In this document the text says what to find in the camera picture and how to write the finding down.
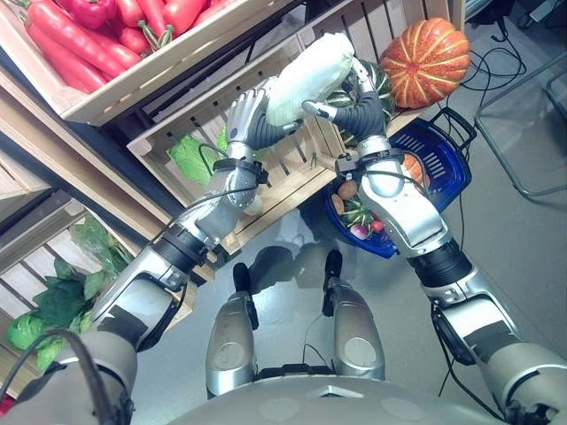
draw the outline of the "onion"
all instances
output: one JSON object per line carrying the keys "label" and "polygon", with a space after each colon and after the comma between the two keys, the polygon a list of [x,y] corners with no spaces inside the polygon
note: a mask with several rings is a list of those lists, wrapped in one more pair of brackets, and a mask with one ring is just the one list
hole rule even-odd
{"label": "onion", "polygon": [[353,224],[351,226],[351,233],[362,241],[369,237],[368,228],[366,226],[362,226],[362,224]]}

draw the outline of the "red bell pepper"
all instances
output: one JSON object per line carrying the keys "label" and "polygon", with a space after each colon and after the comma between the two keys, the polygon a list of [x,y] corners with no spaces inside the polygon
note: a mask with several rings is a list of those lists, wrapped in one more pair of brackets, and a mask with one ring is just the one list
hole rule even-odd
{"label": "red bell pepper", "polygon": [[116,0],[118,16],[129,27],[137,27],[144,19],[144,12],[136,0]]}
{"label": "red bell pepper", "polygon": [[116,0],[62,0],[61,6],[86,28],[96,29],[116,14]]}
{"label": "red bell pepper", "polygon": [[211,1],[211,7],[205,9],[203,13],[198,15],[197,19],[195,20],[195,25],[200,24],[201,22],[205,22],[207,19],[211,18],[212,16],[216,15],[218,12],[226,9],[231,4],[239,2],[240,0],[217,0]]}
{"label": "red bell pepper", "polygon": [[174,28],[174,35],[187,31],[203,10],[207,0],[169,0],[163,8],[166,24]]}
{"label": "red bell pepper", "polygon": [[90,38],[92,38],[100,47],[105,49],[113,58],[118,60],[126,69],[131,68],[142,60],[140,55],[113,40],[112,36],[109,37],[108,35],[100,34],[92,29],[85,28],[85,31]]}
{"label": "red bell pepper", "polygon": [[77,55],[49,38],[37,25],[25,23],[26,31],[45,58],[69,86],[92,93],[106,84],[100,72]]}
{"label": "red bell pepper", "polygon": [[111,77],[117,77],[126,71],[120,62],[106,53],[53,2],[29,4],[27,16],[32,24],[37,25],[51,40],[65,46],[79,58]]}
{"label": "red bell pepper", "polygon": [[151,53],[150,44],[139,29],[127,27],[118,17],[110,19],[110,26],[118,40],[130,50],[138,55]]}

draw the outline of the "cabbage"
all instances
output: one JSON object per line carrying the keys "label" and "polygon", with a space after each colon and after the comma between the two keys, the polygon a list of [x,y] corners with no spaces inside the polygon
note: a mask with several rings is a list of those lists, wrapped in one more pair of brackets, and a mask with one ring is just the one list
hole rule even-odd
{"label": "cabbage", "polygon": [[306,116],[301,104],[322,101],[337,89],[353,65],[354,48],[342,33],[325,34],[286,66],[272,85],[266,119],[282,126]]}
{"label": "cabbage", "polygon": [[8,328],[8,342],[14,347],[26,350],[43,332],[43,320],[33,313],[21,315]]}

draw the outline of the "silver metal joint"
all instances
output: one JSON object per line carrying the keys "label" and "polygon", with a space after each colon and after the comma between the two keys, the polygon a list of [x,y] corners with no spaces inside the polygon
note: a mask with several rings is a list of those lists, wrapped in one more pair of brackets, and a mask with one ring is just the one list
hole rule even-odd
{"label": "silver metal joint", "polygon": [[388,138],[383,135],[372,135],[359,142],[356,146],[360,158],[372,153],[388,151],[391,148],[392,146],[390,142],[388,142]]}
{"label": "silver metal joint", "polygon": [[246,143],[230,142],[227,148],[227,155],[233,159],[246,159],[253,162],[253,150]]}

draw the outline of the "gray floor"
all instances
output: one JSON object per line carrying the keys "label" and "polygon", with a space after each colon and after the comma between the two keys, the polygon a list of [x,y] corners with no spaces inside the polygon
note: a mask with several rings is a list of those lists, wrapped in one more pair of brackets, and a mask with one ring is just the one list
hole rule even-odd
{"label": "gray floor", "polygon": [[[536,27],[525,35],[509,26],[529,70],[565,48],[549,31]],[[497,34],[495,27],[468,28],[473,48],[481,54],[495,47],[492,34]],[[510,70],[502,56],[489,63],[498,68],[493,72]],[[474,83],[485,85],[482,79]],[[479,93],[459,89],[450,105],[472,121],[479,100]],[[528,187],[542,189],[567,180],[565,125],[541,94],[539,82],[489,112],[489,128]],[[424,117],[433,113],[435,107]],[[567,192],[538,203],[525,200],[512,188],[482,137],[471,149],[470,168],[473,181],[462,196],[466,251],[497,282],[524,336],[567,357]],[[444,217],[460,238],[458,202],[447,208]],[[255,341],[260,368],[300,362],[307,328],[321,308],[321,266],[333,247],[343,253],[344,278],[373,309],[385,348],[387,379],[437,394],[447,365],[428,320],[428,303],[410,267],[401,258],[381,259],[346,243],[326,219],[321,199],[313,197],[248,243],[217,272],[216,282],[199,290],[195,312],[165,334],[158,346],[140,355],[134,423],[167,423],[206,402],[206,345],[214,316],[233,290],[231,271],[236,262],[252,268],[258,285],[254,299],[260,328]],[[307,340],[329,359],[331,336],[331,320],[321,317]],[[320,360],[307,352],[307,362]],[[456,370],[490,402],[475,367]],[[477,408],[450,380],[443,397]]]}

